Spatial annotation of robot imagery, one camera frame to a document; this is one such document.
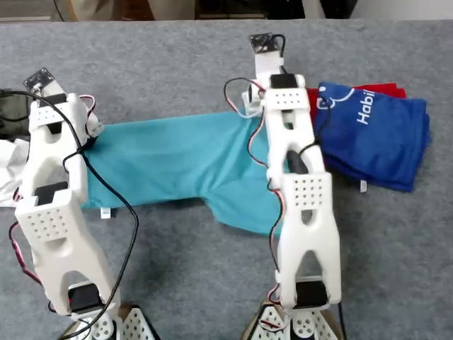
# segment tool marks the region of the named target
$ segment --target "folded shirt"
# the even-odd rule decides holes
[[[314,130],[327,165],[378,186],[413,190],[430,141],[423,99],[322,82],[316,108]]]

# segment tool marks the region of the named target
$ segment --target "light blue t-shirt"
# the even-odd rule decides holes
[[[225,112],[107,125],[86,156],[131,205],[202,198],[218,221],[268,233],[280,205],[247,152],[258,121]],[[265,128],[252,151],[267,161]],[[88,192],[86,207],[123,206],[89,172]]]

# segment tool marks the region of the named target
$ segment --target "white wall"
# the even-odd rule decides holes
[[[351,18],[453,19],[453,0],[357,0]]]

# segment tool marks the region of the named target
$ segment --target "red cloth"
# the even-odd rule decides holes
[[[359,90],[379,92],[381,94],[386,94],[387,96],[392,96],[395,98],[406,97],[406,92],[404,91],[404,89],[397,87],[396,83],[368,84],[355,86],[354,88]],[[318,89],[307,89],[306,91],[309,95],[311,122],[314,123],[314,118],[316,116],[316,99],[318,98]]]

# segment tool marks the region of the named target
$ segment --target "perforated white panel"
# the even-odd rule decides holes
[[[273,306],[266,307],[260,317],[260,320],[265,320],[276,324],[277,326],[283,325],[283,320],[277,313],[277,310]],[[251,340],[284,340],[284,334],[282,331],[272,333],[261,328],[259,324],[256,325],[255,331],[252,334]]]
[[[308,339],[314,334],[315,340],[338,340],[319,311],[296,311],[292,321],[294,333],[301,339]]]
[[[68,232],[67,216],[60,209],[30,212],[27,214],[26,223],[21,223],[21,227],[30,231],[28,234],[41,242],[60,239]]]
[[[67,103],[55,105],[58,109],[63,111]],[[30,129],[37,128],[38,126],[47,125],[50,123],[62,122],[63,118],[50,106],[44,106],[33,110],[33,114],[30,115]]]
[[[122,325],[123,340],[155,340],[139,308],[132,308]]]
[[[265,101],[268,110],[294,110],[307,106],[305,89],[268,89]]]
[[[293,197],[291,201],[301,210],[317,209],[331,189],[330,178],[324,174],[290,174],[285,175],[284,181],[288,184],[285,190],[292,191],[289,193]]]
[[[91,336],[95,340],[109,340],[113,334],[113,322],[108,314],[104,314],[92,328]]]

